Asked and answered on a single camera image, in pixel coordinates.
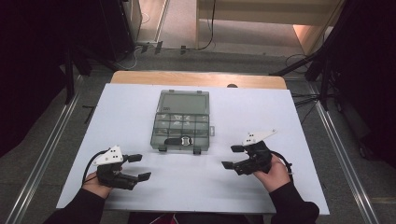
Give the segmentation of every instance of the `metal frame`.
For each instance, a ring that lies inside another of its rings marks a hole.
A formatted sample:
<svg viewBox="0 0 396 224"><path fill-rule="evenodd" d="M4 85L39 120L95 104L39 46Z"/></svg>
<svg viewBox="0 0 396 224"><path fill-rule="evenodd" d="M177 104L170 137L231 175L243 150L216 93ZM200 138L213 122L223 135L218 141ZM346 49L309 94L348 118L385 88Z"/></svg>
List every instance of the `metal frame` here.
<svg viewBox="0 0 396 224"><path fill-rule="evenodd" d="M315 83L308 82L309 90L311 93L319 94L318 88ZM332 118L329 111L326 111L321 104L316 104L317 111L323 122L323 126L329 135L330 141L332 142L332 147L334 148L335 155L337 156L341 168L346 176L346 181L349 184L352 194L361 210L361 215L365 223L379 223L379 219L375 213L375 210L370 202L370 199L361 183L355 168L350 161L341 138L336 131L334 124L332 123Z"/></svg>
<svg viewBox="0 0 396 224"><path fill-rule="evenodd" d="M79 97L79 89L83 84L82 76L79 75L77 79L77 91L76 94L71 98L70 104L65 105L64 109L61 113L61 116L58 118L52 132L47 140L46 145L37 159L35 163L35 167L30 173L28 179L25 184L21 188L17 201L14 203L14 207L12 208L10 214L8 215L6 223L21 223L23 216L29 206L30 202L35 195L35 191L38 188L38 184L40 183L43 174L45 173L48 164L50 163L50 158L52 157L53 152L55 151L56 146L58 145L59 139L64 132L64 127L70 119L70 116L73 113L73 110L76 106Z"/></svg>

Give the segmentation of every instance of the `floor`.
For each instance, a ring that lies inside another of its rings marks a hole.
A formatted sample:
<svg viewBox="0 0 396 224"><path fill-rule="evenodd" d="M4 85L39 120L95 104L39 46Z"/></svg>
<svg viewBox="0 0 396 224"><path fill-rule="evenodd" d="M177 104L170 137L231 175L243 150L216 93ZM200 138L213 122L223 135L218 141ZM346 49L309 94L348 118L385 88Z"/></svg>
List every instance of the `floor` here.
<svg viewBox="0 0 396 224"><path fill-rule="evenodd" d="M152 39L153 43L162 41L163 47L169 49L179 49L180 46L193 47L193 29L189 25L183 28L181 23L188 22L180 19L183 18L183 13L188 13L187 9L191 9L187 2L169 0L162 29L158 39ZM207 27L207 21L201 21L201 25ZM208 30L205 33L202 28L202 31L202 35L207 38ZM298 56L289 59L288 57L302 53L289 25L230 25L225 21L216 21L213 40L210 48L205 51L189 51L185 54L177 50L163 49L156 53L154 49L148 49L146 52L140 49L120 63L133 66L134 70L214 71L262 75L282 69L285 63L295 62ZM40 153L49 148L47 141L53 136L51 132L56 127L58 118L64 114L63 111L70 108L64 106L65 91L60 92L53 100L23 142L0 158L0 210L3 211L0 214L0 223L7 223L7 220L16 220L16 223L41 223L54 211L88 128L90 106L97 104L103 87L112 77L112 72L101 64L92 62L92 66L92 75L80 77L76 82L78 97L73 110L61 129L62 134L55 138L55 144L50 146L53 149L50 160L46 164L39 164L43 166L44 171L36 177L36 186L28 188L30 191L27 190L27 195L30 197L16 219L8 218L10 214L15 214L11 212L18 197L22 192L26 193L23 187L31 180L29 176L40 159ZM312 93L312 87L319 85L319 80L313 83L304 80L299 73L305 69L299 68L297 72L285 76L291 92L308 94ZM302 121L305 138L331 212L329 216L319 217L318 223L393 223L396 219L396 170L382 161L367 161L361 157L359 145L348 129L347 122L330 99L329 111L326 114L331 117L342 148L346 151L377 218L374 222L365 220L364 212L359 208L356 195L353 194L353 184L348 179L343 162L337 156L334 142L329 137L329 130L324 125L320 105L311 102L299 106L297 113ZM128 212L105 211L101 223L125 223L127 218ZM266 223L269 223L269 218L270 216L264 216Z"/></svg>

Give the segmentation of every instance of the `gray floor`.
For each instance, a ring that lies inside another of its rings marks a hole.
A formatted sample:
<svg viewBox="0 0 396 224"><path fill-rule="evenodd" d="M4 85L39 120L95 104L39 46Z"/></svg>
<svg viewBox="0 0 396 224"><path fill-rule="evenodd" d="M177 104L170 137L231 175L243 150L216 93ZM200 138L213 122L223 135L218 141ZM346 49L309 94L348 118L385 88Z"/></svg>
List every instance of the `gray floor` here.
<svg viewBox="0 0 396 224"><path fill-rule="evenodd" d="M138 50L131 54L125 61L121 62L125 67L134 66L133 70L163 70L163 71L210 71L210 72L230 72L250 75L265 75L278 71L285 67L287 56L301 52L296 43L296 38L290 32L290 28L283 27L285 36L293 42L292 45L284 45L288 53L278 51L274 46L283 46L282 43L274 44L267 42L273 48L264 48L260 52L233 53L215 51L188 51L181 54L177 50L161 50L156 54L154 49L146 52ZM289 64L297 60L297 57L290 59ZM103 87L112 77L112 73L100 64L92 63L94 71L90 77L84 77L75 110L70 120L65 126L63 135L49 162L34 197L27 207L21 223L41 223L55 209L64 182L77 154L79 145L89 124L85 121L89 116L90 109L84 105L96 105ZM292 73L285 76L288 88L291 92L309 93L308 83L301 75ZM35 123L35 126L28 133L23 142L0 158L0 223L5 223L11 211L21 186L27 180L29 174L35 166L35 162L43 150L50 136L58 117L64 109L65 92L61 92L49 106L47 111ZM297 112L301 120L306 141L310 147L314 163L318 172L319 180L325 194L331 214L319 217L318 223L364 223L361 211L357 206L352 191L347 183L346 176L340 166L332 143L319 117L318 111L314 108L309 114L314 103L299 107ZM359 154L359 146L347 127L342 114L339 114L329 101L330 114L333 123L340 133L359 178L363 186L373 201L373 207L381 223L394 223L396 219L396 171L382 161L367 161ZM128 212L106 211L102 223L125 223ZM265 216L266 223L269 223L270 216Z"/></svg>

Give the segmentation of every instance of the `plastic storage box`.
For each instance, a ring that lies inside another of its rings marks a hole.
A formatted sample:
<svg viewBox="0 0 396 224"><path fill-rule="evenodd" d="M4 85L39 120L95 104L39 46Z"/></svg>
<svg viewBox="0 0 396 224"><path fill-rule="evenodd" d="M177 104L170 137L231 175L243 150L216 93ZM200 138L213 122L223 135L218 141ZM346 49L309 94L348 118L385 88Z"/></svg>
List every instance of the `plastic storage box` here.
<svg viewBox="0 0 396 224"><path fill-rule="evenodd" d="M209 149L209 92L161 91L151 146L160 151Z"/></svg>

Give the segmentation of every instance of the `black cable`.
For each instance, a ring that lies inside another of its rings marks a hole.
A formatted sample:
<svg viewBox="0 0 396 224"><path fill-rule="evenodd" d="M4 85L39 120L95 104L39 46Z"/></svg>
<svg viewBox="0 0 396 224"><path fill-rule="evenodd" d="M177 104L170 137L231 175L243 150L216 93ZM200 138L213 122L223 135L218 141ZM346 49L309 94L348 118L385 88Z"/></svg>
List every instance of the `black cable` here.
<svg viewBox="0 0 396 224"><path fill-rule="evenodd" d="M90 181L90 180L93 180L93 179L95 179L97 177L97 175L96 176L94 176L94 177L92 177L92 178L89 178L89 179L87 179L87 180L84 180L84 183L83 184L85 184L85 183L87 183L88 181Z"/></svg>
<svg viewBox="0 0 396 224"><path fill-rule="evenodd" d="M82 184L81 184L81 186L84 185L84 183L85 183L85 178L87 177L88 170L90 169L90 165L91 165L91 163L93 162L93 160L95 160L95 158L96 158L97 156L99 156L99 155L101 155L101 154L105 154L107 151L108 151L108 150L100 151L100 152L96 153L96 154L90 159L90 161L89 161L88 164L87 164L87 167L85 167L84 176L82 177Z"/></svg>
<svg viewBox="0 0 396 224"><path fill-rule="evenodd" d="M285 163L286 169L288 169L290 181L291 181L291 183L292 183L292 182L293 182L293 176L292 176L292 175L293 175L293 172L291 171L291 166L292 166L292 164L291 164L291 163L288 163L288 161L286 161L285 157L282 156L280 153L275 152L275 151L272 151L272 150L270 150L270 152L271 152L272 154L276 155L277 157L279 157L279 158Z"/></svg>
<svg viewBox="0 0 396 224"><path fill-rule="evenodd" d="M303 55L303 56L306 57L306 55L304 55L304 54L292 54L292 55L290 55L290 56L286 59L286 61L285 61L286 67L289 67L289 65L288 65L288 60L289 60L290 58L292 58L292 57L294 57L294 56L299 56L299 55ZM297 74L304 74L304 73L306 73L306 71L298 72L298 71L296 71L296 70L293 70L293 72L295 72L295 73L297 73Z"/></svg>
<svg viewBox="0 0 396 224"><path fill-rule="evenodd" d="M306 113L305 117L303 118L303 120L301 121L301 124L304 123L306 117L308 117L308 115L311 113L312 109L315 107L315 105L319 102L319 100L317 100L314 105L312 105L312 107L309 109L308 113Z"/></svg>

